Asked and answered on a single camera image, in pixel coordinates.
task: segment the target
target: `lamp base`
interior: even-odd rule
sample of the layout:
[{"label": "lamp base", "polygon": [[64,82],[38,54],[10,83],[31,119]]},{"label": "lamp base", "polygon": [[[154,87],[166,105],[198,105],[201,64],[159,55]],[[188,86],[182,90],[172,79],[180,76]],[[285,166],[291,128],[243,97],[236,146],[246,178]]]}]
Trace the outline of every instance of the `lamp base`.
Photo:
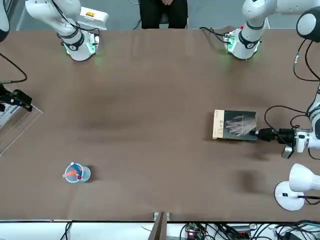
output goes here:
[{"label": "lamp base", "polygon": [[304,193],[292,191],[289,181],[279,182],[274,188],[275,200],[285,210],[297,211],[304,206],[305,199],[298,198],[298,196],[304,196]]}]

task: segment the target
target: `cup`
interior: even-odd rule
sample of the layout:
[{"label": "cup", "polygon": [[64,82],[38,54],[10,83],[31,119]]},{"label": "cup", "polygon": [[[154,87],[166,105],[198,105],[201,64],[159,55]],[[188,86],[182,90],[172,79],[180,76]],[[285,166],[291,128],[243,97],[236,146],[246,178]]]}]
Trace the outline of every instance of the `cup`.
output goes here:
[{"label": "cup", "polygon": [[73,175],[69,175],[66,176],[65,179],[71,183],[71,184],[75,184],[75,183],[85,183],[86,181],[88,181],[90,179],[91,176],[91,171],[87,166],[82,166],[79,163],[71,163],[66,169],[64,174],[68,174],[70,172],[73,172],[75,169],[73,167],[73,164],[75,164],[79,170],[81,171],[81,179],[78,179],[78,175],[73,174]]}]

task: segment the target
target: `desk lamp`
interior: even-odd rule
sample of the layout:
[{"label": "desk lamp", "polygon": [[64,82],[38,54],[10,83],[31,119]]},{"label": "desk lamp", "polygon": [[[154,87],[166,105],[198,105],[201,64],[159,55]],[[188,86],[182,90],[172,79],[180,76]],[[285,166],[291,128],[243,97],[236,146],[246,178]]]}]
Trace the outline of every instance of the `desk lamp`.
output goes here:
[{"label": "desk lamp", "polygon": [[296,163],[291,168],[289,181],[282,181],[275,186],[274,197],[283,209],[297,211],[304,206],[305,201],[309,205],[320,203],[319,196],[305,196],[303,193],[312,189],[320,190],[320,176]]}]

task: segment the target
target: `book cover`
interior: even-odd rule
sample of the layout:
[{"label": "book cover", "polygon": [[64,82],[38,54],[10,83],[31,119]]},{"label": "book cover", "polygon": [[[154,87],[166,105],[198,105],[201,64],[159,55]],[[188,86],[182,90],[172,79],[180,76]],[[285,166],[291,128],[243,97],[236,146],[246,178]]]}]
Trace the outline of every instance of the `book cover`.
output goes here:
[{"label": "book cover", "polygon": [[257,129],[255,111],[215,110],[213,119],[213,139],[233,139],[256,141],[250,134]]}]

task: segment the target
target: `table surface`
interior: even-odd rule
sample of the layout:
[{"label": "table surface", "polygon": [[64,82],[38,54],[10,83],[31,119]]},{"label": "table surface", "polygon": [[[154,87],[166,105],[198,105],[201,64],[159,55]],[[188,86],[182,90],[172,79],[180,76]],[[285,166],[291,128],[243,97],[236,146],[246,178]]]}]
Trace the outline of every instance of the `table surface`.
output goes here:
[{"label": "table surface", "polygon": [[[103,31],[98,55],[74,62],[53,31],[10,33],[0,52],[28,80],[9,87],[44,114],[1,159],[0,219],[146,221],[165,211],[173,220],[318,220],[319,207],[285,211],[273,194],[294,163],[319,174],[318,161],[282,159],[276,143],[211,139],[215,109],[257,111],[260,128],[272,105],[307,109],[318,84],[293,74],[301,41],[267,30],[260,51],[240,61],[202,30]],[[310,50],[315,70],[319,51]],[[0,65],[2,79],[21,78]],[[303,60],[297,72],[312,78]],[[268,119],[288,128],[294,115],[275,109]],[[89,166],[91,181],[63,179],[70,162]]]}]

